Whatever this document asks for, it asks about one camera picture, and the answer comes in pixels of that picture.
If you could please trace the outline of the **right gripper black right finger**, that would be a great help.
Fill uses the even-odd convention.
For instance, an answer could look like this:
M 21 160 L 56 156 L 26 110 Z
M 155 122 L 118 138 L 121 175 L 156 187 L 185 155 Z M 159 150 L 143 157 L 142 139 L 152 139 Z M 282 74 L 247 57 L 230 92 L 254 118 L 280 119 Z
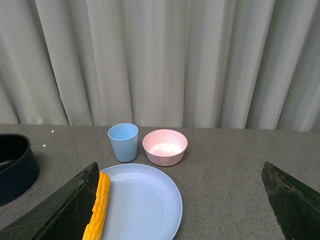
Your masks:
M 287 240 L 320 238 L 320 193 L 265 162 L 261 178 L 277 223 Z

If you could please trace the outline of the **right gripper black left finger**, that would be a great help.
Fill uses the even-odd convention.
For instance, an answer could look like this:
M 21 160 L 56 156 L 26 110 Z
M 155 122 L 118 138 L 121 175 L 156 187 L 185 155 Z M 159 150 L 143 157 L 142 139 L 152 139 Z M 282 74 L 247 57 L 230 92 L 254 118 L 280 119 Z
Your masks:
M 2 240 L 81 240 L 92 217 L 99 182 L 93 162 L 0 231 Z

